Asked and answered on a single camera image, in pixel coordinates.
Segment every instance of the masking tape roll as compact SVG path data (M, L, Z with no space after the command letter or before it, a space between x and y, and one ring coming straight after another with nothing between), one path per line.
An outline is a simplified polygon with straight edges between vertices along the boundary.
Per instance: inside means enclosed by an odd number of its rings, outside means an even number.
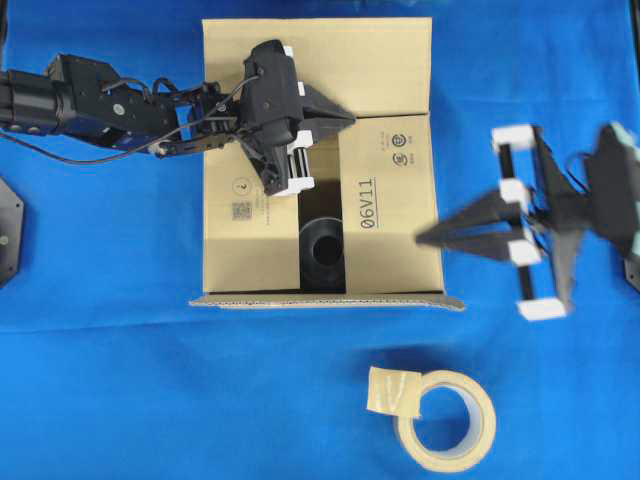
M385 370L372 367L369 372L369 410L394 415L396 434L403 447L423 468L434 472L455 473L476 465L491 449L496 434L496 413L493 403L478 383L462 373L436 370L407 381L415 372ZM458 445L442 451L425 448L416 435L414 418L419 417L420 399L435 388L448 388L464 401L469 412L469 430ZM417 404L418 412L394 412L388 406Z

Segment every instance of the cardboard box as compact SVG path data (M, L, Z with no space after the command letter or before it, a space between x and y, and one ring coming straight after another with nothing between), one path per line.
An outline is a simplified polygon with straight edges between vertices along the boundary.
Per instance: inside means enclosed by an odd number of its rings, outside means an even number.
M227 308L464 305L444 293L440 252L418 247L437 220L429 83L431 20L204 21L206 75L230 90L242 61L273 38L293 47L298 79L353 112L339 138L309 151L316 188L266 197L237 145L205 154L205 295ZM300 291L298 232L342 218L346 293Z

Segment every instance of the qr code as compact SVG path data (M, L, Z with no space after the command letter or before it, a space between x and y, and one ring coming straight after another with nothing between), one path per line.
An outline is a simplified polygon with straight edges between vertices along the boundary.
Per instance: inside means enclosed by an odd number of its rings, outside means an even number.
M234 220L251 220L251 202L234 202L231 206Z

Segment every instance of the printed symbol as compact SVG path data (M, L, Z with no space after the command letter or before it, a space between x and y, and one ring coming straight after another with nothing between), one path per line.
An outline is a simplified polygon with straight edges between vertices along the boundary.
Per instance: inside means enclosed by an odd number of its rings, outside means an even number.
M399 167L406 167L409 163L407 156L404 153L394 153L393 154L393 163L395 163Z
M113 111L116 115L124 115L126 113L124 107L122 105L120 105L119 103L116 103L113 106Z
M391 143L393 143L394 147L404 147L407 144L407 137L401 133L396 133L391 137Z
M251 202L233 202L231 204L231 215L234 221L251 220L253 216Z
M245 177L236 178L233 181L233 193L245 197L251 193L251 181Z

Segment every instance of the blue fabric surface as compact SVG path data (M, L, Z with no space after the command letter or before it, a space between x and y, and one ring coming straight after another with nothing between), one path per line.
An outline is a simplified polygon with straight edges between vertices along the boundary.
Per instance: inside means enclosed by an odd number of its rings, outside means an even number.
M432 16L443 215L496 185L492 127L543 126L560 162L591 149L603 122L640 131L624 0L10 8L5 68L40 72L65 52L181 87L203 78L202 18ZM39 143L74 158L104 153ZM71 168L6 143L0 152L0 175L28 207L22 271L0 291L0 479L436 476L404 453L389 417L365 411L370 365L457 370L485 387L498 415L493 449L453 478L640 477L640 295L595 236L565 320L527 324L512 268L448 253L448 292L467 303L463 314L196 310L187 301L201 289L201 156ZM550 288L548 272L536 279ZM423 413L459 438L455 412Z

